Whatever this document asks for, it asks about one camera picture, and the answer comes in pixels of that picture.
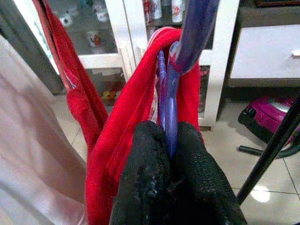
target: white cabinet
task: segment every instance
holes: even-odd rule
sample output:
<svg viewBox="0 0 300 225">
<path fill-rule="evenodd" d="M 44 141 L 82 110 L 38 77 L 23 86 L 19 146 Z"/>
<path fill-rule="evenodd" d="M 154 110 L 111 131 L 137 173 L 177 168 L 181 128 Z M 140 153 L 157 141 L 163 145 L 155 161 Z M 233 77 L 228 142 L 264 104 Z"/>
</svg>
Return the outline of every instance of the white cabinet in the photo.
<svg viewBox="0 0 300 225">
<path fill-rule="evenodd" d="M 163 26 L 182 25 L 172 22 L 170 5 L 162 6 L 163 17 L 148 25 L 145 23 L 142 0 L 124 0 L 124 5 L 136 64 L 147 48 L 147 33 Z M 204 75 L 201 83 L 200 126 L 213 127 L 216 122 L 238 6 L 239 0 L 220 0 L 214 32 L 200 56 L 200 66 L 205 66 L 204 70 L 209 68 L 209 75 Z"/>
<path fill-rule="evenodd" d="M 23 15 L 28 14 L 31 0 L 14 1 L 17 5 L 22 1 L 27 2 L 28 4 L 23 4 L 26 7 L 19 7 L 19 10 Z M 182 22 L 172 22 L 171 5 L 163 6 L 162 18 L 153 20 L 146 26 L 143 0 L 48 2 L 66 28 L 79 59 L 99 94 L 106 100 L 107 91 L 111 99 L 111 95 L 119 91 L 131 77 L 146 51 L 150 34 L 155 29 L 182 26 Z M 212 127 L 216 122 L 238 5 L 239 0 L 220 0 L 214 31 L 200 56 L 199 66 L 205 70 L 201 78 L 201 126 Z M 114 100 L 108 101 L 107 105 L 112 105 Z"/>
<path fill-rule="evenodd" d="M 299 78 L 300 25 L 243 28 L 231 79 Z"/>
</svg>

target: hanger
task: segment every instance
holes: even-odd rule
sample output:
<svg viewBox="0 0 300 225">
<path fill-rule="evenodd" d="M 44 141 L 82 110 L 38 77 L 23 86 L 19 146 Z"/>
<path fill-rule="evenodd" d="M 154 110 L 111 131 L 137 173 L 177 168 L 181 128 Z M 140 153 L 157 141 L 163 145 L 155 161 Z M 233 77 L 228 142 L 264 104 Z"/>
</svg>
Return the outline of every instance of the hanger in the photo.
<svg viewBox="0 0 300 225">
<path fill-rule="evenodd" d="M 160 77 L 160 125 L 166 134 L 166 145 L 172 158 L 177 146 L 176 94 L 181 75 L 191 70 L 197 62 L 210 36 L 219 0 L 190 0 L 180 41 L 169 50 L 165 77 Z"/>
</svg>

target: pink vacuum cleaner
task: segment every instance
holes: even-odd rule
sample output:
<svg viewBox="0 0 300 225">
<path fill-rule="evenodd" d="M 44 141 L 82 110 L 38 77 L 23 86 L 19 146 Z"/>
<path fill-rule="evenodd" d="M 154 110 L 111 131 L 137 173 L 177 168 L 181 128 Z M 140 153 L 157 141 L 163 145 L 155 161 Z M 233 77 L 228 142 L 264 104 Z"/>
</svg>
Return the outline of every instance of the pink vacuum cleaner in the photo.
<svg viewBox="0 0 300 225">
<path fill-rule="evenodd" d="M 254 135 L 268 143 L 277 131 L 283 118 L 290 109 L 294 98 L 262 97 L 250 103 L 240 114 L 239 123 L 245 125 Z M 300 151 L 300 129 L 294 131 L 277 158 L 291 156 Z M 241 145 L 239 151 L 261 155 L 262 150 Z"/>
</svg>

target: red cloth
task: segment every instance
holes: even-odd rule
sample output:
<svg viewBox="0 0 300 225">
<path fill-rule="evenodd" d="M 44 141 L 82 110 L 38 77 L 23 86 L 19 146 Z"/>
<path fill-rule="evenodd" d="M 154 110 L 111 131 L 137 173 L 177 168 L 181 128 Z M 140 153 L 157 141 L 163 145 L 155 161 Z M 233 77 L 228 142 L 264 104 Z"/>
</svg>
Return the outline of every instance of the red cloth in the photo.
<svg viewBox="0 0 300 225">
<path fill-rule="evenodd" d="M 67 103 L 80 123 L 88 145 L 86 204 L 89 224 L 109 223 L 113 197 L 132 144 L 134 128 L 148 119 L 153 101 L 157 54 L 179 40 L 181 30 L 163 29 L 154 38 L 134 74 L 125 85 L 107 119 L 107 112 L 58 18 L 45 4 L 52 38 L 65 74 L 75 87 Z M 178 122 L 198 127 L 200 71 L 198 63 L 180 78 Z"/>
</svg>

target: can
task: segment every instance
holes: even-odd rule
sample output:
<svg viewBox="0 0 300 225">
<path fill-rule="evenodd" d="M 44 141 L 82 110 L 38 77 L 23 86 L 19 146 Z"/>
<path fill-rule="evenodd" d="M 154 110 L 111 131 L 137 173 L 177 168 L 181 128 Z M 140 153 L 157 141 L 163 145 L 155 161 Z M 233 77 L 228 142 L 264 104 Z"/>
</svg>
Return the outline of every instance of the can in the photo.
<svg viewBox="0 0 300 225">
<path fill-rule="evenodd" d="M 160 0 L 151 0 L 151 15 L 154 20 L 162 17 Z"/>
<path fill-rule="evenodd" d="M 100 32 L 98 30 L 87 31 L 86 38 L 90 47 L 98 47 L 101 45 Z"/>
<path fill-rule="evenodd" d="M 182 22 L 182 0 L 172 0 L 172 22 Z"/>
<path fill-rule="evenodd" d="M 150 0 L 142 0 L 142 3 L 144 6 L 145 22 L 146 25 L 148 26 L 152 22 Z"/>
</svg>

